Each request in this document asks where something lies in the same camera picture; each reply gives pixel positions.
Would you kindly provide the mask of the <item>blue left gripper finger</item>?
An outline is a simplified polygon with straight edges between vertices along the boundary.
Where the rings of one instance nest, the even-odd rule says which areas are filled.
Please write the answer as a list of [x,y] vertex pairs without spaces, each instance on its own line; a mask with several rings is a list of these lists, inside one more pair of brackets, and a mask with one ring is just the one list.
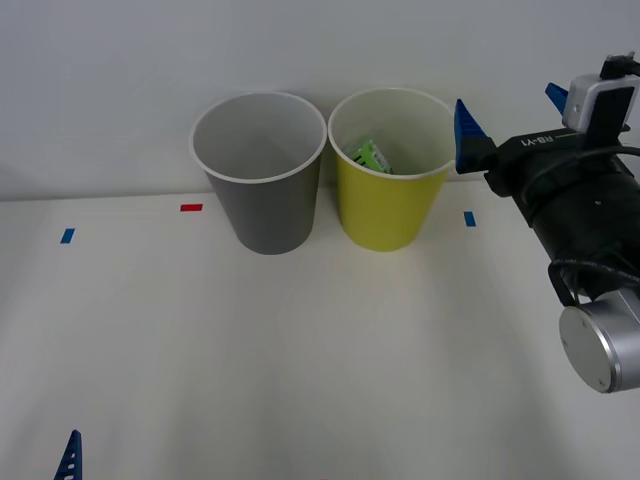
[[73,430],[53,477],[54,480],[82,480],[82,436]]

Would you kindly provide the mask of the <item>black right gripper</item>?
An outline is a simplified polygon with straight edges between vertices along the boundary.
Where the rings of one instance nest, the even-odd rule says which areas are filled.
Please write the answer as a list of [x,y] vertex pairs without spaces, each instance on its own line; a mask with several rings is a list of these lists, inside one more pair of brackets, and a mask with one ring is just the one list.
[[[545,88],[560,113],[565,112],[568,94],[555,83]],[[553,209],[569,215],[633,199],[633,175],[619,159],[632,149],[617,140],[563,129],[516,137],[498,149],[461,99],[454,109],[454,138],[456,172],[488,171],[485,178],[493,192],[511,198],[524,216]]]

